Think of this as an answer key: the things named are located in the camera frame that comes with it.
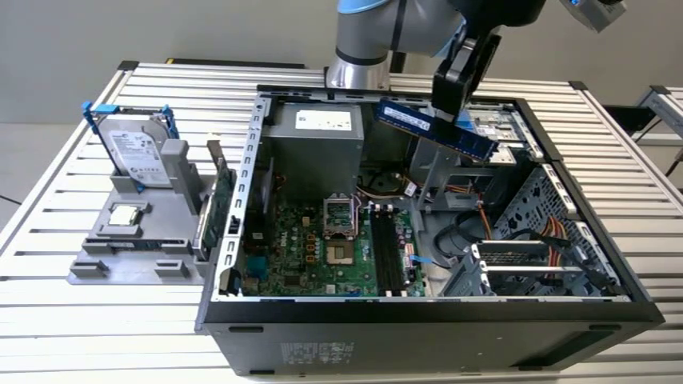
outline blue drive bracket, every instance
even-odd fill
[[[109,160],[114,166],[114,174],[122,175],[122,172],[120,171],[120,168],[116,165],[116,160],[112,156],[112,153],[109,151],[109,148],[106,148],[106,141],[102,138],[102,135],[98,131],[97,127],[97,120],[100,116],[106,116],[110,114],[148,114],[148,115],[161,115],[164,116],[164,120],[166,123],[166,132],[168,132],[168,138],[180,138],[178,135],[178,129],[174,125],[174,116],[173,116],[173,110],[168,107],[168,104],[162,106],[160,110],[144,110],[144,109],[134,109],[134,108],[125,108],[120,107],[114,104],[100,104],[97,107],[92,110],[93,104],[90,102],[84,102],[81,104],[82,109],[82,117],[85,118],[85,121],[89,124],[89,128],[92,132],[97,135],[100,142],[102,143],[104,150],[106,151],[106,156],[109,157]],[[137,192],[142,192],[145,189],[145,186],[140,184],[136,181],[136,189]]]
[[[109,156],[110,163],[114,165],[114,173],[116,173],[116,175],[121,176],[122,173],[120,172],[120,169],[116,166],[114,157],[110,154],[109,148],[106,148],[106,144],[104,143],[102,135],[98,132],[98,127],[97,127],[97,123],[94,121],[94,116],[93,116],[93,113],[90,112],[92,107],[93,107],[93,104],[90,102],[84,102],[81,104],[82,118],[85,118],[85,121],[88,122],[90,131],[93,132],[93,134],[97,135],[98,141],[102,143],[104,152],[106,152],[106,156]],[[117,109],[118,109],[118,107],[112,106],[110,104],[100,104],[97,106],[97,108],[94,108],[94,113],[96,114],[114,114]]]
[[[456,124],[452,125],[445,120],[433,118],[386,99],[380,100],[376,108],[376,119],[390,127],[430,140],[477,162],[485,162],[490,159],[498,144],[474,133],[466,116],[458,117]]]

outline black cable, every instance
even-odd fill
[[[644,135],[645,135],[645,134],[648,134],[648,133],[649,133],[649,131],[652,130],[652,128],[655,128],[660,123],[661,123],[661,118],[657,120],[657,122],[656,122],[655,124],[652,124],[652,125],[649,126],[649,128],[647,128],[647,129],[644,130],[644,132],[643,132],[643,133],[640,134],[640,136],[633,140],[633,142],[639,142],[639,141],[640,141],[640,139],[644,137]]]
[[[671,174],[675,171],[675,168],[679,166],[679,163],[680,162],[677,160],[673,161],[673,164],[671,164],[669,169],[665,171],[665,174],[664,174],[665,177],[671,176]]]
[[[0,194],[0,199],[5,200],[8,202],[13,202],[17,206],[20,206],[22,204],[20,201],[14,200],[13,198],[8,198],[6,196],[2,196],[1,194]]]
[[[464,223],[465,220],[468,220],[470,217],[476,216],[478,213],[478,211],[476,210],[469,210],[466,212],[461,212],[460,214],[457,214],[453,218],[453,223],[452,224],[448,224],[446,226],[444,226],[438,232],[436,233],[436,235],[433,236],[432,238],[432,247],[434,248],[434,251],[436,251],[436,254],[434,255],[438,255],[437,257],[441,258],[441,260],[438,260],[438,262],[434,262],[436,265],[438,265],[441,268],[445,268],[442,266],[442,264],[448,263],[448,260],[452,259],[452,258],[456,258],[456,257],[460,257],[460,256],[464,256],[464,250],[456,246],[456,248],[461,251],[458,254],[452,254],[449,252],[445,252],[441,248],[440,248],[440,239],[450,232],[456,232],[461,238],[464,238],[469,243],[474,243],[474,242],[478,242],[482,240],[482,238],[480,238],[478,236],[474,236],[472,235],[470,233],[465,232],[461,228],[460,228],[460,224]]]

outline metal frame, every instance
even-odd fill
[[[134,70],[114,74],[97,103],[114,102],[136,107],[160,107],[168,103],[178,112],[180,134],[192,145],[189,156],[205,162],[200,163],[200,172],[206,172],[214,166],[208,152],[198,147],[204,146],[209,132],[220,135],[229,167],[238,162],[253,89],[260,83],[321,86],[322,73],[318,70],[140,64]],[[392,75],[394,90],[428,92],[429,87],[428,76]],[[679,257],[683,256],[683,213],[655,180],[648,175],[643,178],[643,166],[637,162],[644,158],[643,152],[623,147],[613,133],[619,128],[604,123],[595,113],[601,107],[587,104],[567,82],[489,78],[476,95],[528,101],[563,156],[567,175],[579,182],[585,203],[597,213],[667,323],[560,373],[476,377],[460,374],[336,376],[329,380],[549,380],[557,384],[639,384],[643,381],[673,384],[683,381],[683,258]],[[593,143],[579,138],[579,134],[593,138]],[[12,347],[5,353],[14,362],[9,368],[21,372],[18,376],[24,381],[88,378],[138,382],[148,375],[178,382],[198,378],[229,380],[233,372],[216,346],[205,343],[204,336],[186,335],[193,332],[190,323],[200,300],[198,287],[133,289],[112,286],[84,290],[62,281],[77,252],[73,247],[80,245],[84,231],[94,220],[93,210],[101,208],[101,196],[109,190],[102,182],[110,172],[104,156],[81,122],[0,234],[4,248],[0,275],[5,280],[0,281],[0,290],[8,293],[2,296],[2,319],[8,324],[2,325],[0,335],[13,337],[8,339]],[[605,178],[615,170],[636,176]],[[57,233],[54,228],[80,232]],[[125,312],[125,320],[120,317],[124,308],[134,308]],[[60,322],[65,310],[70,320]],[[41,320],[48,318],[54,320],[49,327]],[[50,348],[54,354],[41,358]],[[177,369],[178,366],[192,369]]]

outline white wall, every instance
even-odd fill
[[[624,0],[628,12],[600,34],[546,0],[537,21],[502,31],[488,76],[580,80],[605,103],[633,104],[652,84],[683,86],[681,0]],[[410,70],[436,67],[433,59]]]
[[[321,68],[333,54],[334,3],[0,0],[0,122],[74,122],[80,102],[96,97],[121,59],[224,58]],[[624,103],[648,84],[683,84],[683,1],[629,0],[628,6],[595,35],[548,0],[536,24],[504,32],[489,75],[583,80],[605,102]],[[410,72],[433,67],[432,59],[408,60]]]

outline blue tab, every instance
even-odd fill
[[[180,138],[178,129],[174,126],[173,110],[168,107],[168,104],[162,106],[161,114],[166,118],[168,137]]]
[[[100,104],[93,112],[96,114],[116,114],[118,113],[118,109],[118,106],[113,104]]]
[[[462,128],[464,130],[468,130],[469,132],[476,133],[472,117],[469,116],[468,110],[460,111],[460,114],[457,115],[456,119],[456,126]]]
[[[409,259],[414,262],[434,262],[430,258],[421,258],[420,256],[417,256],[416,254],[410,254],[409,255]]]

